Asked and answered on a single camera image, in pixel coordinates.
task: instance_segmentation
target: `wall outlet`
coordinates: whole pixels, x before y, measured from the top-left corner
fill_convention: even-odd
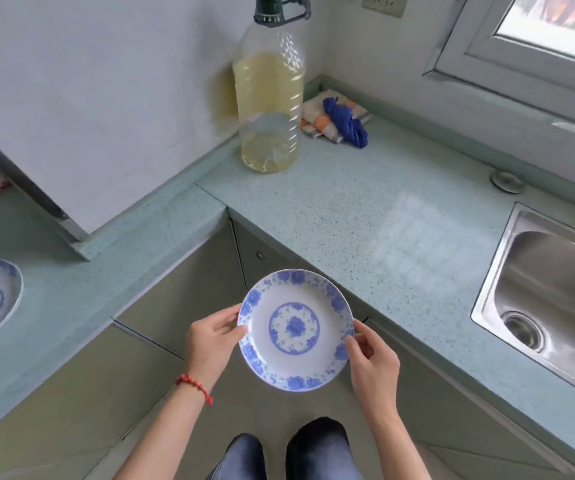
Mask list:
[[[363,0],[361,4],[363,8],[396,18],[401,18],[404,15],[405,5],[407,5],[407,0]]]

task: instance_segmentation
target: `white wall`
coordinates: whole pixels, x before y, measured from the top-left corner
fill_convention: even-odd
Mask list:
[[[323,68],[325,0],[295,34]],[[0,149],[85,231],[236,129],[254,0],[0,0]]]
[[[408,0],[397,19],[330,0],[324,73],[575,182],[575,135],[552,126],[552,118],[421,77],[453,2]]]

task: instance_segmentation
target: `bottle handle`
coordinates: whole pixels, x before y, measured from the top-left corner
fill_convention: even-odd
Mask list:
[[[306,10],[301,15],[297,15],[297,16],[293,16],[292,18],[289,18],[285,22],[281,23],[281,25],[285,25],[286,23],[296,22],[297,20],[301,20],[302,18],[304,20],[308,20],[312,16],[312,3],[310,2],[310,0],[284,0],[283,1],[283,5],[286,5],[288,3],[296,3],[296,4],[304,7]]]

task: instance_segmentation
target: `sink drain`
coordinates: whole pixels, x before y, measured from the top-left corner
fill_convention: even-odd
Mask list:
[[[504,325],[518,341],[534,352],[541,352],[545,339],[541,327],[529,316],[519,312],[507,312],[501,317]]]

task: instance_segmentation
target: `kitchen sink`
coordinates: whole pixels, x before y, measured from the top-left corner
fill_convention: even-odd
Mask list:
[[[575,386],[575,229],[516,204],[472,320]]]

